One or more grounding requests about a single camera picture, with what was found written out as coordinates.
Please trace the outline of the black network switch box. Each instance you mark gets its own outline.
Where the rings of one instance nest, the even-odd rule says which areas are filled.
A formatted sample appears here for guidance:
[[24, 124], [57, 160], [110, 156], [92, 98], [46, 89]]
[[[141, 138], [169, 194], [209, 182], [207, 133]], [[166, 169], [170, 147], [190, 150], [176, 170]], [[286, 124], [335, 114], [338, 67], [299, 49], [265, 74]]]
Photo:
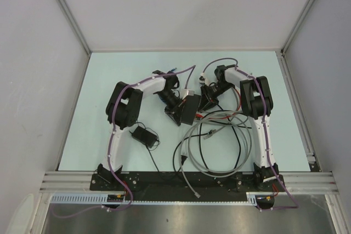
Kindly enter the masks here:
[[201, 96], [188, 95], [184, 99], [180, 121], [183, 124], [192, 125], [200, 104]]

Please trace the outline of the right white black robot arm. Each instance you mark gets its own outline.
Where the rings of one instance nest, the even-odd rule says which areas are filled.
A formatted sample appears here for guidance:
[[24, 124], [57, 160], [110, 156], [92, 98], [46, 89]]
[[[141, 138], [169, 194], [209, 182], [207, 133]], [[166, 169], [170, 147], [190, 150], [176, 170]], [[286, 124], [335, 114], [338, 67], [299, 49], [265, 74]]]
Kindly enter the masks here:
[[242, 113], [248, 117], [254, 141], [253, 185], [260, 191], [271, 187], [273, 180], [277, 180], [282, 185], [270, 139], [269, 122], [273, 99], [267, 78], [265, 76], [254, 77], [235, 65], [220, 65], [214, 73], [217, 82], [212, 86], [205, 83], [204, 74], [200, 77], [199, 110], [204, 112], [213, 108], [218, 102], [217, 97], [230, 88], [239, 87]]

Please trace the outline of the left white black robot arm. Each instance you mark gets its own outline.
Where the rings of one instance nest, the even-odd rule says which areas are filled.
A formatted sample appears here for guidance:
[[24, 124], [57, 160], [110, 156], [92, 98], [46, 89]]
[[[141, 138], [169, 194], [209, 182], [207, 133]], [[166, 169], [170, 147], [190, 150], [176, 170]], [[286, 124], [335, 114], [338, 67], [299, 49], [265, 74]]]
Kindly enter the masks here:
[[107, 120], [112, 125], [112, 134], [107, 155], [99, 164], [97, 174], [109, 190], [120, 186], [119, 172], [127, 156], [127, 132], [136, 124], [142, 100], [156, 94], [166, 104], [165, 114], [176, 124], [181, 124], [184, 100], [174, 94], [179, 88], [179, 79], [174, 72], [156, 70], [152, 76], [135, 85], [118, 82], [106, 107]]

